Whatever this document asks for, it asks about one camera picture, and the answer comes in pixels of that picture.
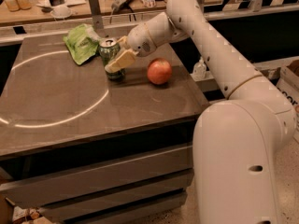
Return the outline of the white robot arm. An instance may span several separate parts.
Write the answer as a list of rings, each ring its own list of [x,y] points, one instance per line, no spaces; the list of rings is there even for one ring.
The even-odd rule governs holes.
[[[164,43],[189,36],[224,99],[196,122],[193,169],[200,224],[281,224],[275,153],[296,129],[287,98],[204,17],[196,0],[168,0],[165,12],[121,38],[106,70],[116,72]]]

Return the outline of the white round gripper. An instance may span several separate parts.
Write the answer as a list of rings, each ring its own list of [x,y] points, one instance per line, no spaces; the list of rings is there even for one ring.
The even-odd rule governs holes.
[[[132,65],[137,55],[145,57],[157,49],[146,23],[138,24],[129,32],[128,36],[122,36],[118,40],[118,43],[120,47],[125,50],[120,51],[117,56],[105,66],[105,70],[109,73],[116,73]]]

